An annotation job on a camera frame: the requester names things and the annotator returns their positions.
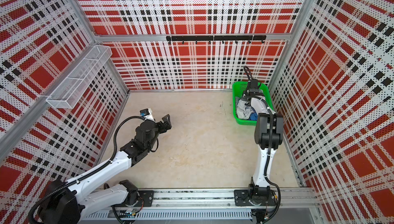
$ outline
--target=perforated wall panel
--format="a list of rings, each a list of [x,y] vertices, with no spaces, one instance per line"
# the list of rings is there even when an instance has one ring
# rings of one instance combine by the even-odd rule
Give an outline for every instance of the perforated wall panel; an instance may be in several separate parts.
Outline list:
[[[93,166],[124,98],[104,66],[75,108],[44,112],[0,164],[0,223],[27,223],[48,183]]]
[[[394,222],[394,0],[315,0],[273,88],[331,223]]]
[[[78,0],[96,34],[288,33],[303,0]]]
[[[0,137],[90,44],[66,0],[0,0]]]
[[[243,66],[267,83],[285,41],[110,42],[111,59],[129,89],[230,88]]]

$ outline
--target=plaid pattern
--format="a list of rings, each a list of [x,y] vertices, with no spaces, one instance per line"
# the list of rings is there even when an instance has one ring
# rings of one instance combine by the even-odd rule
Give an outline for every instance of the plaid pattern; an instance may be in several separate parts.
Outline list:
[[[50,182],[93,166],[124,98],[104,66],[75,108],[43,113],[0,164],[0,223],[28,223]]]
[[[0,0],[0,138],[90,44],[67,0]]]
[[[78,0],[96,34],[288,33],[303,0]]]
[[[111,59],[131,90],[231,88],[243,66],[267,84],[285,41],[109,42]]]
[[[394,0],[315,0],[271,89],[330,223],[394,222]]]

